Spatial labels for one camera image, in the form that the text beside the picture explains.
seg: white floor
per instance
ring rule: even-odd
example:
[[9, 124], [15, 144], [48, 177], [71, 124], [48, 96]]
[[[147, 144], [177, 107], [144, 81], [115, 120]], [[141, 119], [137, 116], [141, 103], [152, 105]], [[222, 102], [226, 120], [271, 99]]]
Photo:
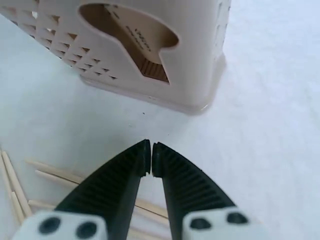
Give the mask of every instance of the white floor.
[[[79, 76], [0, 16], [0, 144], [29, 199], [70, 191], [38, 178], [32, 159], [88, 175], [145, 138], [203, 169], [272, 239], [320, 238], [320, 2], [232, 3], [227, 68], [212, 107], [187, 116], [84, 85]], [[16, 229], [0, 181], [0, 239]], [[165, 206], [162, 183], [140, 198]], [[132, 224], [169, 236], [169, 230]]]

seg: wooden stick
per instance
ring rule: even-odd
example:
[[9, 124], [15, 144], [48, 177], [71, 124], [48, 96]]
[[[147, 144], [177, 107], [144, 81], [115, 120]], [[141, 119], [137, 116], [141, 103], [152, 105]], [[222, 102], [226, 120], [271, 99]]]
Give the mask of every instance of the wooden stick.
[[83, 177], [76, 176], [70, 172], [56, 168], [54, 166], [46, 165], [42, 162], [38, 162], [38, 161], [25, 161], [25, 162], [30, 165], [35, 166], [36, 169], [38, 169], [44, 173], [56, 175], [57, 177], [69, 180], [69, 181], [77, 183], [77, 184], [80, 184], [84, 180]]
[[170, 240], [170, 238], [162, 237], [159, 235], [153, 235], [151, 233], [141, 231], [134, 227], [129, 228], [128, 236], [141, 240]]
[[61, 177], [55, 176], [55, 175], [51, 175], [49, 173], [43, 172], [43, 171], [39, 171], [39, 170], [35, 170], [35, 173], [37, 175], [39, 175], [40, 177], [43, 177], [45, 179], [48, 179], [50, 181], [53, 181], [55, 183], [61, 184], [63, 186], [66, 186], [68, 188], [76, 188], [78, 186], [77, 183], [72, 182], [72, 181], [68, 181], [66, 179], [63, 179]]
[[160, 216], [160, 215], [157, 215], [157, 214], [154, 214], [153, 212], [151, 211], [148, 211], [148, 210], [145, 210], [144, 208], [141, 208], [141, 207], [138, 207], [136, 206], [133, 211], [141, 216], [144, 216], [150, 220], [153, 220], [159, 224], [162, 224], [162, 225], [165, 225], [167, 227], [170, 226], [169, 224], [169, 221], [167, 218], [163, 217], [163, 216]]
[[40, 208], [40, 209], [53, 210], [56, 208], [55, 205], [48, 204], [48, 203], [38, 201], [38, 200], [29, 200], [28, 204], [32, 207], [36, 207], [36, 208]]
[[11, 193], [12, 193], [12, 187], [11, 187], [11, 183], [10, 183], [10, 180], [9, 180], [9, 176], [8, 176], [8, 173], [7, 173], [7, 170], [6, 170], [6, 166], [5, 166], [5, 162], [4, 162], [4, 159], [1, 155], [1, 150], [0, 150], [0, 168], [1, 168], [1, 174], [2, 174], [2, 179], [3, 179], [3, 182], [4, 182], [4, 186], [5, 186], [5, 189], [8, 193], [8, 196], [9, 198], [11, 198]]
[[22, 223], [25, 220], [25, 216], [24, 216], [23, 210], [21, 208], [21, 205], [19, 203], [18, 197], [14, 191], [11, 192], [11, 199], [12, 199], [15, 213], [16, 213], [18, 220], [19, 220], [19, 224], [22, 225]]
[[[61, 181], [59, 182], [60, 184], [66, 186], [66, 187], [75, 188], [75, 185], [73, 184], [73, 182], [80, 184], [85, 179], [83, 177], [74, 175], [74, 174], [72, 174], [72, 173], [70, 173], [68, 171], [61, 170], [59, 168], [46, 165], [46, 164], [44, 164], [42, 162], [27, 161], [27, 163], [35, 166], [36, 168], [39, 168], [40, 170], [42, 170], [43, 173], [46, 173], [46, 174], [49, 174], [49, 175], [56, 175], [56, 176], [58, 176], [58, 177], [60, 177], [62, 179], [66, 179], [66, 181], [69, 180], [68, 182], [72, 181], [72, 184], [68, 184], [65, 181], [64, 182], [61, 182]], [[150, 203], [148, 201], [145, 201], [145, 200], [142, 200], [142, 199], [138, 199], [138, 198], [135, 201], [135, 205], [137, 207], [145, 209], [145, 210], [147, 210], [147, 211], [149, 211], [151, 213], [155, 213], [157, 215], [160, 215], [160, 216], [168, 219], [168, 212], [163, 207], [154, 205], [154, 204], [152, 204], [152, 203]]]
[[168, 219], [168, 212], [165, 208], [163, 207], [160, 207], [160, 206], [157, 206], [157, 205], [154, 205], [148, 201], [145, 201], [145, 200], [142, 200], [142, 199], [139, 199], [137, 198], [135, 200], [135, 205], [139, 208], [142, 208], [142, 209], [145, 209], [145, 210], [148, 210], [149, 212], [152, 212], [152, 213], [155, 213], [155, 214], [158, 214], [166, 219]]
[[6, 167], [8, 175], [9, 175], [9, 179], [11, 180], [13, 189], [15, 190], [15, 194], [19, 200], [19, 203], [21, 204], [22, 210], [24, 211], [24, 213], [27, 217], [30, 217], [30, 216], [32, 216], [31, 208], [28, 205], [28, 201], [27, 201], [26, 196], [24, 194], [24, 191], [19, 183], [19, 180], [18, 180], [17, 175], [15, 173], [14, 167], [11, 164], [10, 158], [5, 151], [2, 152], [2, 157], [3, 157], [4, 165]]

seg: beige plastic basket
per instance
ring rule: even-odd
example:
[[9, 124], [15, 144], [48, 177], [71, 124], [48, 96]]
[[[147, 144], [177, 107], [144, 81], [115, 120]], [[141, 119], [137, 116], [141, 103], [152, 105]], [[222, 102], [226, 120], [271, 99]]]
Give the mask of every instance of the beige plastic basket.
[[197, 113], [224, 68], [230, 0], [0, 0], [89, 85]]

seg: black dot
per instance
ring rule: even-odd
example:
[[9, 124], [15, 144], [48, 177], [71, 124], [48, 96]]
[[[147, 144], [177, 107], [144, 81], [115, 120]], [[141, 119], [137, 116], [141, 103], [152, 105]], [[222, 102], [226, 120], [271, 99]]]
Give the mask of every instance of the black dot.
[[226, 220], [228, 223], [231, 223], [231, 224], [247, 224], [248, 223], [248, 219], [239, 212], [229, 213]]
[[76, 229], [76, 236], [80, 239], [88, 239], [96, 234], [97, 225], [92, 221], [82, 223]]
[[44, 220], [40, 227], [39, 227], [39, 232], [41, 234], [47, 235], [47, 234], [52, 234], [54, 233], [60, 226], [61, 220], [58, 217], [50, 217]]
[[199, 229], [199, 230], [210, 229], [211, 224], [210, 224], [210, 222], [208, 222], [204, 218], [194, 218], [194, 219], [192, 219], [192, 221], [190, 223], [190, 227], [192, 229]]

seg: white surface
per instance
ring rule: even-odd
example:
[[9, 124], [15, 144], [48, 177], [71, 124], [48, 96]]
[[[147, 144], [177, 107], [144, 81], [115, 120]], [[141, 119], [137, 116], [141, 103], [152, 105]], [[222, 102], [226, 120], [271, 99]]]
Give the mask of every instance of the white surface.
[[[27, 197], [57, 203], [69, 190], [39, 179], [24, 159], [87, 175], [148, 138], [192, 160], [273, 239], [319, 239], [319, 9], [315, 0], [233, 1], [226, 70], [200, 116], [86, 86], [0, 17], [0, 143]], [[14, 220], [0, 183], [3, 238]], [[165, 205], [150, 176], [138, 195]]]
[[[50, 234], [43, 234], [38, 231], [44, 221], [50, 218], [60, 219], [58, 228]], [[96, 225], [95, 234], [91, 240], [108, 240], [108, 232], [105, 220], [100, 216], [78, 214], [62, 211], [41, 211], [23, 222], [23, 225], [14, 235], [12, 240], [58, 240], [69, 239], [79, 240], [76, 235], [78, 228], [84, 223], [94, 223]]]
[[[229, 214], [233, 213], [244, 215], [248, 221], [243, 224], [228, 222]], [[205, 219], [211, 227], [194, 229], [191, 227], [194, 219]], [[183, 240], [271, 240], [260, 222], [236, 206], [191, 212], [184, 217], [182, 229]]]

